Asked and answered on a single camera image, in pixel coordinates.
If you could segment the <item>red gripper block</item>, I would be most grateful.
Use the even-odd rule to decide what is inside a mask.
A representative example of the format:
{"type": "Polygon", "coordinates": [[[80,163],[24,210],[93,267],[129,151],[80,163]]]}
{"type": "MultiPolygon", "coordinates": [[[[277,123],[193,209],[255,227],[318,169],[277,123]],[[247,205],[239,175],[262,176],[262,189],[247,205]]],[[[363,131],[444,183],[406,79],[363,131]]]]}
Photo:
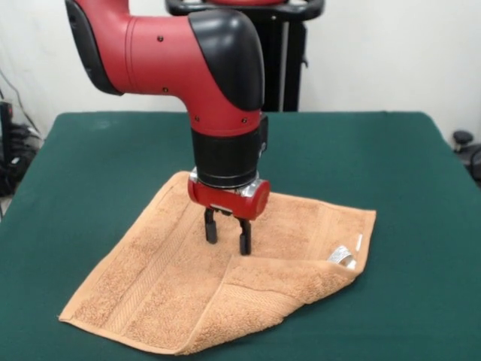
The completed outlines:
{"type": "Polygon", "coordinates": [[[271,192],[271,184],[256,176],[254,181],[243,187],[221,189],[207,186],[200,182],[197,169],[189,174],[188,194],[190,199],[204,206],[204,229],[206,240],[210,244],[217,243],[217,228],[214,220],[214,210],[223,211],[237,217],[240,233],[240,254],[251,254],[251,224],[265,210],[271,192]]]}

